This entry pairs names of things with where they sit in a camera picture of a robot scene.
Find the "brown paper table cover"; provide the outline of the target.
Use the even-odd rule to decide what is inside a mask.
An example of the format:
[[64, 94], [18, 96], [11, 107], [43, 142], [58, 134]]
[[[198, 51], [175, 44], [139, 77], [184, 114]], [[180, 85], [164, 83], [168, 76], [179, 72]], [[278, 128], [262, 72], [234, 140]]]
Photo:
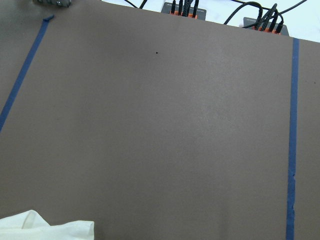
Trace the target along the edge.
[[97, 240], [320, 237], [320, 45], [75, 0], [0, 3], [0, 215]]

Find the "orange black connector strip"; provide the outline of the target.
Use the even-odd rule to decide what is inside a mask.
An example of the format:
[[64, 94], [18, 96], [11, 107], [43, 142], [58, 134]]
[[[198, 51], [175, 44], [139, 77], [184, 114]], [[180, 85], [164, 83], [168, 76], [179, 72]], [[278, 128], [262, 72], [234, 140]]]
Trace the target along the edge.
[[275, 35], [289, 36], [288, 27], [285, 25], [284, 12], [278, 10], [278, 4], [271, 7], [264, 7], [258, 2], [244, 2], [242, 7], [256, 8], [258, 13], [256, 18], [245, 17], [243, 19], [243, 29], [271, 33]]
[[165, 1], [160, 11], [163, 14], [188, 17], [192, 19], [205, 20], [207, 11], [199, 8], [199, 1], [195, 0], [170, 0]]

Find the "cream long-sleeve cat shirt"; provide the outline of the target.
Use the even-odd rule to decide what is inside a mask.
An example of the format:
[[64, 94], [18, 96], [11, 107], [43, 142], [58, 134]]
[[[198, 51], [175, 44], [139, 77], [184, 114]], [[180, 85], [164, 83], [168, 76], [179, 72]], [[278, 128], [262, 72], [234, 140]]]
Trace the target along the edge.
[[76, 220], [50, 225], [35, 210], [28, 210], [0, 220], [2, 240], [93, 240], [95, 222]]

